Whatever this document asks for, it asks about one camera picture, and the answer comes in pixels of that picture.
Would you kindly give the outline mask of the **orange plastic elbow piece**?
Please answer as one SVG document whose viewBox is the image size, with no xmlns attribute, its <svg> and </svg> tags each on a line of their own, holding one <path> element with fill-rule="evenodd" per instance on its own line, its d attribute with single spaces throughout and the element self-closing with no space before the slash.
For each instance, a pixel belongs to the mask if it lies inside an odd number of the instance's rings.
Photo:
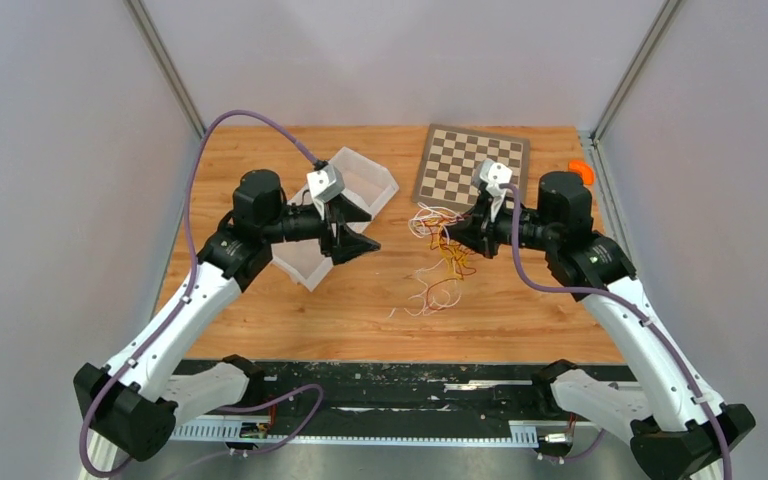
<svg viewBox="0 0 768 480">
<path fill-rule="evenodd" d="M 585 185 L 592 186 L 595 183 L 595 172 L 586 161 L 580 159 L 570 160 L 567 164 L 567 169 L 579 175 Z"/>
</svg>

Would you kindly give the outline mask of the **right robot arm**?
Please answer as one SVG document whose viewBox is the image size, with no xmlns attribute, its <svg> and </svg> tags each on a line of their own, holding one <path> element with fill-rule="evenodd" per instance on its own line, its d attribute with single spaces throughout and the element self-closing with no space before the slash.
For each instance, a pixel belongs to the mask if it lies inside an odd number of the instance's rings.
<svg viewBox="0 0 768 480">
<path fill-rule="evenodd" d="M 624 392 L 583 368 L 556 361 L 534 376 L 531 403 L 544 417 L 581 416 L 626 444 L 651 479 L 730 479 L 734 448 L 755 427 L 747 406 L 728 403 L 677 346 L 618 243 L 598 232 L 590 189 L 576 173 L 553 171 L 524 206 L 504 166 L 473 178 L 475 204 L 448 230 L 486 257 L 509 246 L 514 260 L 541 251 L 553 294 L 571 296 L 612 339 L 640 390 Z"/>
</svg>

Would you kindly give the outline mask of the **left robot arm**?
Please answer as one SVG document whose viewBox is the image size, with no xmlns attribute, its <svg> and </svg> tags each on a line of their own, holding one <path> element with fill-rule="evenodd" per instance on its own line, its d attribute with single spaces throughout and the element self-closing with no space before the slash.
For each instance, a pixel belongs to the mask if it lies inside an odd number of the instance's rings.
<svg viewBox="0 0 768 480">
<path fill-rule="evenodd" d="M 175 369 L 206 327 L 270 264 L 273 247 L 315 240 L 333 264 L 380 249 L 352 229 L 372 221 L 392 197 L 373 194 L 368 182 L 354 186 L 333 165 L 306 176 L 307 204 L 290 204 L 271 170 L 244 174 L 232 208 L 200 251 L 190 253 L 190 272 L 150 323 L 102 367 L 85 364 L 74 377 L 83 422 L 81 458 L 91 465 L 87 440 L 96 433 L 136 461 L 158 453 L 174 429 L 225 406 L 242 414 L 260 410 L 266 388 L 255 367 L 233 356 L 209 370 L 179 376 Z"/>
</svg>

